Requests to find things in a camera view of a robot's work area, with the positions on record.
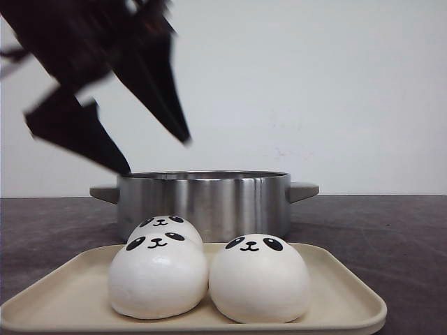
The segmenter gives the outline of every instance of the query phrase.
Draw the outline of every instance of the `pot rim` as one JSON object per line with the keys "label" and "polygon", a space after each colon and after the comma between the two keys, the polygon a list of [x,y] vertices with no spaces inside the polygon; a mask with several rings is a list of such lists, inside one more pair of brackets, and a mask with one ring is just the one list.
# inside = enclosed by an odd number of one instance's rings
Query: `pot rim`
{"label": "pot rim", "polygon": [[185,170],[185,171],[153,171],[137,172],[121,179],[151,179],[151,180],[231,180],[231,179],[271,179],[289,176],[286,172],[265,170]]}

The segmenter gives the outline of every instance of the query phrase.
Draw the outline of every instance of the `tray rim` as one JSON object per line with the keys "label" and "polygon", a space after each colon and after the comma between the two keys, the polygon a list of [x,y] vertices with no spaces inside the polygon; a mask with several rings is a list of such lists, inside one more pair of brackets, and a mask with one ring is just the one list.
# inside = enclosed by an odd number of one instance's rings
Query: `tray rim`
{"label": "tray rim", "polygon": [[[333,262],[336,262],[338,266],[342,267],[344,271],[347,271],[352,278],[362,286],[362,288],[368,293],[371,294],[375,298],[375,300],[378,301],[380,305],[379,312],[368,319],[365,319],[365,321],[360,322],[353,322],[348,327],[344,325],[311,325],[311,326],[303,326],[298,323],[231,323],[231,324],[218,324],[218,325],[169,325],[168,323],[163,324],[149,324],[149,327],[139,327],[135,329],[129,329],[125,326],[114,326],[114,327],[107,327],[107,326],[88,326],[83,327],[76,326],[76,327],[54,327],[54,328],[39,328],[39,327],[31,327],[26,325],[17,325],[14,322],[4,320],[2,310],[5,308],[8,308],[10,304],[12,304],[15,300],[19,299],[22,295],[25,295],[28,293],[28,291],[33,290],[35,286],[40,285],[46,278],[53,276],[58,271],[61,271],[64,267],[67,267],[70,265],[70,263],[75,262],[78,258],[84,257],[88,253],[94,253],[101,249],[107,249],[107,248],[117,248],[117,247],[123,247],[124,244],[112,244],[107,246],[99,246],[96,248],[91,248],[89,250],[83,251],[76,255],[75,257],[71,258],[69,261],[65,262],[60,267],[57,267],[53,271],[51,271],[49,274],[46,274],[41,279],[37,280],[35,283],[31,284],[28,288],[25,288],[23,291],[17,293],[15,296],[11,297],[7,301],[5,301],[0,306],[0,327],[5,330],[9,330],[12,332],[23,332],[23,333],[49,333],[49,332],[61,332],[61,333],[70,333],[70,332],[107,332],[107,333],[117,333],[117,332],[128,332],[128,333],[138,333],[138,332],[268,332],[268,331],[298,331],[298,332],[305,332],[305,331],[353,331],[356,329],[369,329],[369,328],[375,328],[378,327],[377,330],[382,328],[382,326],[385,324],[386,321],[386,315],[388,313],[388,308],[386,306],[385,301],[377,294],[373,289],[371,289],[368,285],[366,285],[360,278],[357,277],[350,269],[348,269],[342,262],[340,262],[333,254],[331,254],[329,251],[327,251],[324,248],[321,248],[320,246],[314,246],[312,244],[305,244],[305,243],[296,243],[296,242],[289,242],[291,246],[306,246],[313,248],[320,253],[325,253],[326,256],[331,258]],[[224,246],[225,243],[204,243],[204,245],[209,246]]]}

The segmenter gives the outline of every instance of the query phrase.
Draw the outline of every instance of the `panda mouth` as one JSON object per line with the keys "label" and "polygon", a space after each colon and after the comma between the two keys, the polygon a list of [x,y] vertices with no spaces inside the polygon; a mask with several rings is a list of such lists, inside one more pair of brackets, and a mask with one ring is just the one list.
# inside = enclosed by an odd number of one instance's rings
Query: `panda mouth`
{"label": "panda mouth", "polygon": [[258,250],[259,250],[259,248],[256,248],[256,249],[252,249],[252,248],[251,248],[251,246],[248,246],[248,248],[245,248],[245,249],[243,249],[243,248],[240,248],[239,250],[241,250],[241,251],[258,251]]}
{"label": "panda mouth", "polygon": [[167,244],[167,243],[159,244],[158,242],[156,242],[154,246],[148,246],[147,248],[148,248],[148,249],[154,249],[154,248],[156,248],[157,246],[166,246],[166,245],[168,245],[168,244]]}

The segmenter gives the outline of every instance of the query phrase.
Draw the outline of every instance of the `panda face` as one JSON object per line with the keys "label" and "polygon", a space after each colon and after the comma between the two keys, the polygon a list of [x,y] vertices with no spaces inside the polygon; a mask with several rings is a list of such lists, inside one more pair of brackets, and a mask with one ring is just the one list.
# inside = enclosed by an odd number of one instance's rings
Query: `panda face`
{"label": "panda face", "polygon": [[175,232],[167,232],[162,234],[150,234],[147,236],[141,236],[126,245],[126,251],[132,251],[137,249],[143,243],[145,243],[145,247],[148,249],[161,248],[168,245],[169,240],[172,239],[174,241],[184,241],[184,237]]}
{"label": "panda face", "polygon": [[240,236],[225,246],[226,250],[234,249],[242,252],[256,252],[270,250],[280,252],[285,242],[278,237],[264,234],[250,234]]}
{"label": "panda face", "polygon": [[154,216],[144,220],[131,233],[127,243],[152,233],[175,233],[183,238],[190,239],[199,248],[203,248],[203,241],[197,229],[184,218],[174,215]]}

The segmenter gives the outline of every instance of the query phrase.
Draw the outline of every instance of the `stainless steel pot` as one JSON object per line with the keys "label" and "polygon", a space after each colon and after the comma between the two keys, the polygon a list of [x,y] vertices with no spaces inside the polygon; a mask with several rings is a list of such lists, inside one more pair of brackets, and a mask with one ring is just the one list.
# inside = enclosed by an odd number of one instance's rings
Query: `stainless steel pot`
{"label": "stainless steel pot", "polygon": [[127,240],[146,218],[177,215],[193,223],[204,242],[240,235],[284,236],[290,203],[318,194],[317,185],[291,183],[283,172],[150,172],[117,178],[117,187],[93,187],[90,195],[118,205],[119,236]]}

